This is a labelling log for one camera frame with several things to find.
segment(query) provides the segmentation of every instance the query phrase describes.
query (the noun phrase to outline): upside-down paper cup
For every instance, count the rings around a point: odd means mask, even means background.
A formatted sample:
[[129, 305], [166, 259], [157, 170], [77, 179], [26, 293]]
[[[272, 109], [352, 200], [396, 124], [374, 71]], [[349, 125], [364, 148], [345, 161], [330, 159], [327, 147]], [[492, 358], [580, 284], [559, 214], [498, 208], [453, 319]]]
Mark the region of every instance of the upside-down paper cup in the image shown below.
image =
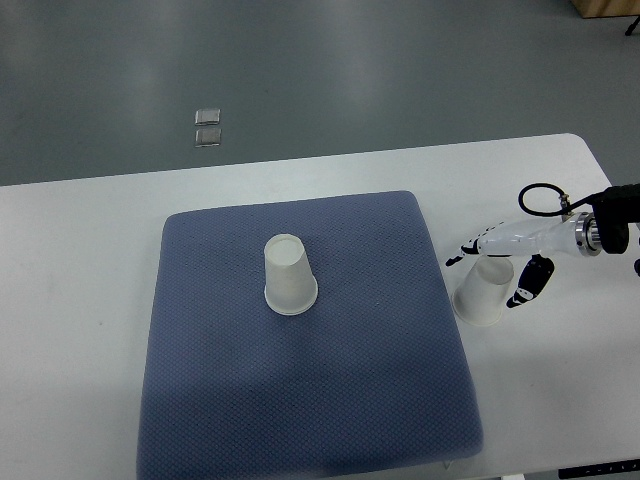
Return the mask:
[[513, 265], [503, 257], [482, 256], [454, 292], [456, 314], [471, 325], [489, 326], [502, 317]]
[[271, 238], [264, 247], [264, 270], [264, 297], [274, 312], [298, 315], [315, 303], [318, 283], [298, 237], [284, 233]]

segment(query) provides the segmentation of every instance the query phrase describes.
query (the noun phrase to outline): gray floor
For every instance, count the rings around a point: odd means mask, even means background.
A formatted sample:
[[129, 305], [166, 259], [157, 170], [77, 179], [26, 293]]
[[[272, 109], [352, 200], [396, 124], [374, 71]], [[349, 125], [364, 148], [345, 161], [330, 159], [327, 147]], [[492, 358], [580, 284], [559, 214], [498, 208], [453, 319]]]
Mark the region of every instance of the gray floor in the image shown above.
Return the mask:
[[[568, 0], [1, 1], [0, 185], [564, 132], [637, 183], [632, 20]], [[196, 149], [209, 106], [222, 145]]]

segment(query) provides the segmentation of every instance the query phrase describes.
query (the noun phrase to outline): textured fabric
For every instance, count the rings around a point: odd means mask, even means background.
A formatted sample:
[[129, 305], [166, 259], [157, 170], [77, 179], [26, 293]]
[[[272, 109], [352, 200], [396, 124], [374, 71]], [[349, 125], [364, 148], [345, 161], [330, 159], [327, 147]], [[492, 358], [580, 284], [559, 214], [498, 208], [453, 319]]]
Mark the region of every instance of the textured fabric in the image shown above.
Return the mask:
[[[264, 300], [265, 243], [300, 237], [316, 304]], [[418, 204], [390, 192], [167, 220], [138, 478], [340, 474], [482, 448], [474, 387]]]

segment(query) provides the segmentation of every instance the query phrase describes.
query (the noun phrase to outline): blue cushion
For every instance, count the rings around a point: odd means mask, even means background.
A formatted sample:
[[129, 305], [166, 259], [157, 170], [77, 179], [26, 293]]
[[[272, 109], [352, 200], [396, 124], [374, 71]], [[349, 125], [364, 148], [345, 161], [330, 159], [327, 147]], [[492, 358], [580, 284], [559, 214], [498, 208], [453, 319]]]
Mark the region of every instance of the blue cushion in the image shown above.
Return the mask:
[[[300, 237], [316, 304], [264, 300], [265, 243]], [[186, 212], [162, 250], [138, 478], [337, 475], [478, 453], [449, 298], [409, 192]]]

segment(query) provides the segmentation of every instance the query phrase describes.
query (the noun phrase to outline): robotic arm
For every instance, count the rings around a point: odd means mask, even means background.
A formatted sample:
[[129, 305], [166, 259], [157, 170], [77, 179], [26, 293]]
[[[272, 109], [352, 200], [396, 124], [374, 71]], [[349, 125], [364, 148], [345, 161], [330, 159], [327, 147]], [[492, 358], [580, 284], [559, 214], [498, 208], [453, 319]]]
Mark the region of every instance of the robotic arm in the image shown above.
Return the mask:
[[[558, 192], [562, 208], [556, 212], [529, 209], [524, 204], [524, 195], [534, 188], [551, 188]], [[629, 245], [628, 224], [640, 222], [640, 184], [609, 187], [573, 205], [568, 198], [555, 185], [534, 183], [525, 187], [518, 196], [520, 207], [530, 215], [543, 218], [509, 224], [502, 222], [487, 228], [462, 245], [458, 254], [447, 260], [446, 266], [454, 265], [466, 255], [531, 255], [516, 292], [507, 301], [507, 307], [513, 308], [533, 300], [544, 289], [554, 271], [553, 262], [548, 258], [554, 253], [592, 257], [602, 250], [609, 254], [626, 251]], [[585, 204], [592, 206], [593, 213], [572, 211]], [[636, 261], [634, 268], [640, 275], [640, 260]]]

